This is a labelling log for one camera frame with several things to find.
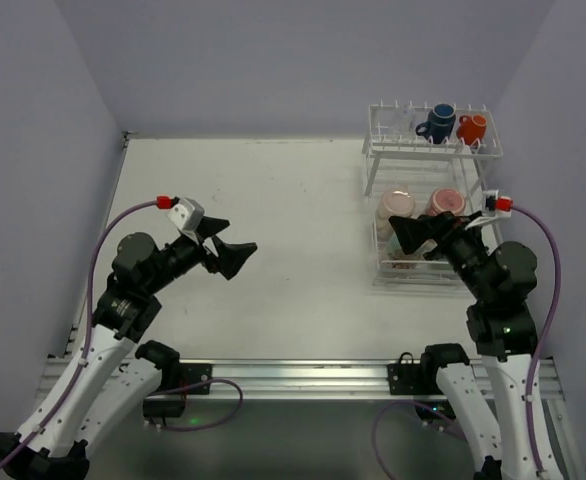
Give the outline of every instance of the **blue mug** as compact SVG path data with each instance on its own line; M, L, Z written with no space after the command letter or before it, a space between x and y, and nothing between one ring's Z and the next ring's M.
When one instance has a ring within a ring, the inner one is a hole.
M426 122L415 127L415 134L433 139L433 143L444 143L444 140L451 136L455 126L455 108L448 103L438 103L429 112Z

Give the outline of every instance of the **red connector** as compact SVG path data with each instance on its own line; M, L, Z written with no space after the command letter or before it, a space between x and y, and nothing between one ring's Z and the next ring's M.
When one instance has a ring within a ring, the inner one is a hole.
M167 197L166 195L160 195L155 199L157 203L157 208L160 210L170 210L174 203L171 197Z
M513 205L513 200L508 197L498 198L495 201L495 209L501 212L510 212L511 205Z

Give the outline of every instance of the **white tabletop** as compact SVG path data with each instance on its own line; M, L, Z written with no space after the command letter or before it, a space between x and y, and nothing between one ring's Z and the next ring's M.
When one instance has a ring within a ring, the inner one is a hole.
M110 218L156 195L196 199L227 218L221 238L257 253L230 282L197 267L158 298L145 335L189 358L363 359L419 355L432 343L475 348L470 294L380 290L373 279L360 139L132 140ZM96 275L104 290L120 239L177 236L164 213L134 214L107 239Z

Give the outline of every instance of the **cable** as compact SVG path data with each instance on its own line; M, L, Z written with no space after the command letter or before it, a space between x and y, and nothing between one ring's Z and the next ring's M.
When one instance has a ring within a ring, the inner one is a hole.
M562 288L562 263L560 261L560 252L557 248L555 238L553 238L553 234L546 226L546 224L537 215L527 210L526 208L512 205L511 209L529 217L542 229L544 235L549 241L549 244L551 245L551 252L553 253L553 264L555 266L555 285L553 287L551 307L549 308L549 313L546 315L546 320L544 321L544 326L542 327L542 331L537 342L537 347L535 348L535 352L533 352L533 356L531 357L531 364L529 365L529 371L526 375L525 394L528 398L533 394L533 378L535 377L535 370L537 369L537 366L540 362L542 348L549 335L549 331L551 330L551 325L553 324L553 320L555 318L555 311L557 310L557 304L560 300L560 289ZM538 472L543 472L544 466L542 464L542 457L540 455L540 451L537 446L537 440L535 438L533 404L531 402L526 402L526 426L529 433L529 442L531 444L531 452L533 455L533 461L535 462L535 468L537 468Z
M161 430L167 430L169 432L199 432L200 430L208 430L209 428L213 428L213 427L217 427L219 425L222 425L226 422L228 422L229 420L231 420L235 414L237 414L237 412L240 410L240 408L242 408L242 405L244 404L244 392L242 391L242 389L240 388L240 386L231 381L231 380L226 380L225 378L211 378L210 380L206 380L204 382L198 382L198 383L193 383L191 385L188 385L186 387L180 387L180 388L174 388L172 390L164 390L162 392L155 392L152 393L151 395L149 395L149 397L157 397L158 395L173 395L176 393L184 393L184 392L188 392L189 390L193 390L195 388L199 388L199 387L203 387L205 385L211 385L212 383L225 383L226 385L230 385L233 388L235 388L237 390L237 393L239 394L239 398L237 403L235 404L235 408L233 410L231 410L231 412L229 412L228 414L226 414L224 417L220 418L219 420L215 420L214 422L211 423L206 423L204 425L196 425L193 427L171 427L171 426L162 426L160 427Z
M450 418L446 417L445 415L443 415L442 413L440 413L438 411L433 411L433 409L430 406L428 406L422 402L418 402L416 400L395 400L395 401L389 403L388 405L386 405L375 416L375 420L373 420L373 428L371 429L371 445L373 446L373 452L375 453L375 459L377 460L378 465L380 466L380 468L382 468L382 470L384 471L384 473L386 473L386 476L389 477L390 480L397 480L397 479L393 475L393 473L391 473L391 471L388 469L388 467L384 464L384 460L382 460L382 455L380 454L380 450L377 446L377 427L380 423L380 420L382 420L382 417L387 412L387 410L391 409L392 407L394 407L396 405L414 405L416 407L423 408L424 410L428 410L430 413L439 417L440 419L448 422L451 427L455 426L455 423L453 422L453 420L451 420ZM452 431L451 434L453 434L454 436L456 436L458 438L464 439L464 437L462 437L461 435L459 435L456 432Z
M109 233L111 233L111 230L113 230L113 228L122 219L124 219L125 217L129 216L130 214L132 214L134 212L137 212L138 210L142 210L142 209L148 208L148 207L158 206L159 201L160 200L158 198L158 200L140 203L140 204L135 205L127 210L124 210L117 217L115 217L115 219L113 219L113 221L104 229L104 232L102 232L102 235L100 235L100 238L97 241L97 245L95 246L95 249L93 250L93 253L91 255L91 263L89 265L89 280L88 280L88 286L87 286L87 292L86 292L86 335L84 337L84 345L83 345L84 348L83 348L82 355L81 355L82 359L86 360L86 358L88 357L90 348L91 348L91 334L92 334L92 328L93 328L93 307L92 307L92 305L93 305L93 276L95 275L95 266L97 264L97 257L100 253L100 249L102 248L102 245L104 244L104 240L106 240L106 237L108 236ZM60 410L62 405L64 405L64 402L69 397L69 395L73 391L73 388L77 384L77 381L79 380L80 374L82 373L83 369L84 369L83 365L81 365L81 364L77 365L77 367L75 368L75 371L73 372L73 376L71 377L71 380L69 381L68 385L66 386L66 388L62 392L62 395L60 395L60 398L57 400L57 402L55 402L55 404L53 405L53 407L51 408L49 413L47 413L44 416L44 418L42 418L42 420L40 421L40 425L39 425L40 431L46 427L46 425L51 421L51 419L55 416L55 414ZM0 470L2 470L4 467L6 467L22 450L24 450L29 445L29 443L31 441L33 441L35 436L38 435L38 433L39 432L33 432L33 433L30 433L28 436L26 436L24 438L24 440L22 441L22 443L20 443L16 447L15 450L13 450L11 453L9 453L0 462Z

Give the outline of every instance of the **mug handle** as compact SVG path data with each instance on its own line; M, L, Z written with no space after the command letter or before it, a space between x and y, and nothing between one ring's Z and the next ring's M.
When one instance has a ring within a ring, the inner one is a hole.
M429 122L420 123L417 127L415 127L415 134L422 137L429 129Z

